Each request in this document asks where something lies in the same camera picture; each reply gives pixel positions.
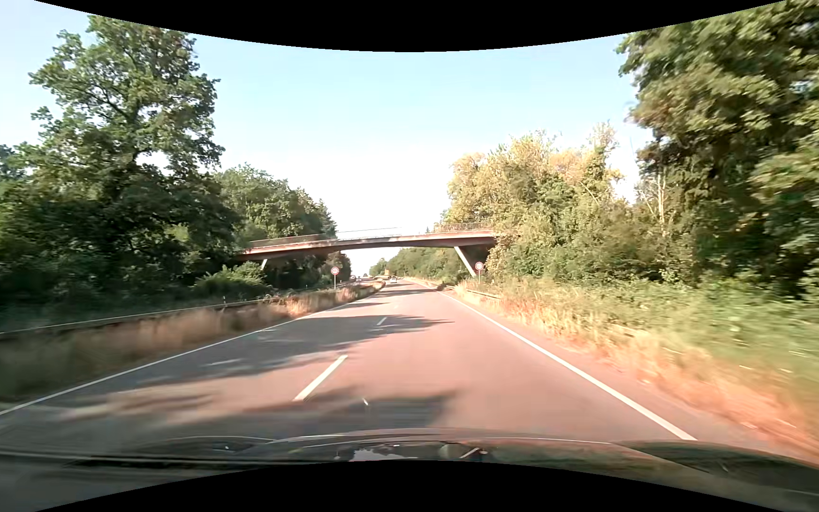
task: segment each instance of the road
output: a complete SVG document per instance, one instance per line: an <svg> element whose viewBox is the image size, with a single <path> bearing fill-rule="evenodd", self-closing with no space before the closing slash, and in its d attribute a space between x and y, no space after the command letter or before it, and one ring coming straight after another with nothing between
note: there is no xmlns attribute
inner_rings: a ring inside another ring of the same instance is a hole
<svg viewBox="0 0 819 512"><path fill-rule="evenodd" d="M109 452L178 436L475 427L778 452L524 326L407 282L0 415L0 448ZM20 470L0 467L0 485Z"/></svg>

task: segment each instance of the metal guardrail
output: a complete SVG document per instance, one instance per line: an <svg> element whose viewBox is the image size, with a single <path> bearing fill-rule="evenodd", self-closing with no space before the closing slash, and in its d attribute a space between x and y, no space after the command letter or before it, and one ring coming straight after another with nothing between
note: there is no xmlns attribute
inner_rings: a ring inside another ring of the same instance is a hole
<svg viewBox="0 0 819 512"><path fill-rule="evenodd" d="M284 245L287 243L299 243L301 241L315 241L319 239L334 239L336 237L330 236L326 233L318 233L315 235L301 235L296 237L283 237L283 238L265 238L265 239L255 239L251 240L248 244L251 246L252 249L256 249L258 247L267 247L271 245Z"/></svg>
<svg viewBox="0 0 819 512"><path fill-rule="evenodd" d="M424 235L424 234L431 234L431 233L445 233L445 232L461 232L461 231L478 231L482 229L488 229L489 225L486 222L464 222L461 224L435 224L434 227L431 229L426 230L404 230L404 231L396 231L393 233L388 234L379 234L374 236L388 236L388 237L399 237L399 236L412 236L412 235ZM342 232L368 232L368 231L381 231L386 229L403 229L403 228L382 228L382 229L354 229L352 231L342 231ZM336 236L330 236L324 233L317 234L317 235L301 235L295 237L283 237L283 238L266 238L266 239L255 239L251 240L248 244L250 249L258 249L262 247L273 247L277 245L289 245L290 243L300 243L303 241L317 241L323 239L331 239L331 240L351 240L351 239L363 239L363 238L370 238L369 235L358 236L358 237L347 237L341 238Z"/></svg>
<svg viewBox="0 0 819 512"><path fill-rule="evenodd" d="M338 283L337 287L345 287L351 286L353 284L360 284L360 283ZM313 293L319 292L320 290L311 290L309 292L303 293ZM119 323L125 323L127 321L137 321L137 320L147 320L151 318L160 318L164 316L171 316L176 313L180 313L183 311L194 311L194 310L223 310L227 308L240 308L245 307L251 304L257 304L261 302L282 302L289 297L293 297L296 295L301 295L302 293L290 293L287 295L279 295L276 297L266 297L264 299L256 299L253 301L241 301L241 302L225 302L222 304L211 304L208 306L194 306L190 308L180 308L175 310L164 310L164 311L151 311L151 312L143 312L138 314L127 314L123 316L113 316L109 318L98 318L96 320L81 320L81 321L70 321L66 323L56 323L53 325L42 325L40 327L28 327L26 329L17 329L15 331L2 331L0 332L0 341L9 339L9 338L16 338L21 335L27 334L39 334L39 333L59 333L59 332L69 332L69 331L76 331L81 329L90 329L92 327L105 327L107 325L115 325Z"/></svg>

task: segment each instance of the blue sky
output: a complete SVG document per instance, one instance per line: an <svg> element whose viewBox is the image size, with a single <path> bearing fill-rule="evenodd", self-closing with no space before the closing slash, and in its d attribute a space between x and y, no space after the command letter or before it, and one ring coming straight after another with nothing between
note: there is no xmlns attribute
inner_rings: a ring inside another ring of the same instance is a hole
<svg viewBox="0 0 819 512"><path fill-rule="evenodd" d="M36 140L30 113L52 99L27 73L51 56L62 29L83 33L86 14L0 0L0 143ZM450 163L511 136L545 129L574 146L609 121L620 141L612 165L631 180L631 147L650 138L625 122L634 89L618 76L620 36L420 54L196 38L202 71L221 80L214 121L215 141L227 149L223 167L247 162L304 187L341 230L424 229L449 204ZM337 192L343 185L348 192ZM348 254L365 272L396 252Z"/></svg>

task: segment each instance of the overpass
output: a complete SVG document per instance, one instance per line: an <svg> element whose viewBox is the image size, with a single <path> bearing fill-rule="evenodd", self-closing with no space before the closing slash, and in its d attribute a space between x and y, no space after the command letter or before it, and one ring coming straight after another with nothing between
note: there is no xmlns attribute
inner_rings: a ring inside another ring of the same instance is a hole
<svg viewBox="0 0 819 512"><path fill-rule="evenodd" d="M268 260L309 254L329 254L338 250L372 249L377 247L452 247L457 251L470 274L475 275L476 271L473 269L473 264L477 261L485 261L488 250L495 245L495 233L483 222L469 222L465 224L435 225L433 229L427 229L425 232L403 232L347 238L317 234L257 239L249 243L250 247L240 252L238 259L243 261L260 260L262 269Z"/></svg>

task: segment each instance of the bush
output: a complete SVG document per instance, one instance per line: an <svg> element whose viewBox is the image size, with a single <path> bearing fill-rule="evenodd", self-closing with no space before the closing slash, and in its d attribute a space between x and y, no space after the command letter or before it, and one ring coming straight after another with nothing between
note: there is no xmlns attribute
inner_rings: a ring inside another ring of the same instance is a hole
<svg viewBox="0 0 819 512"><path fill-rule="evenodd" d="M199 278L192 289L202 297L222 296L238 301L256 299L272 291L264 283L264 272L256 262L245 262L232 269L223 265L219 272Z"/></svg>

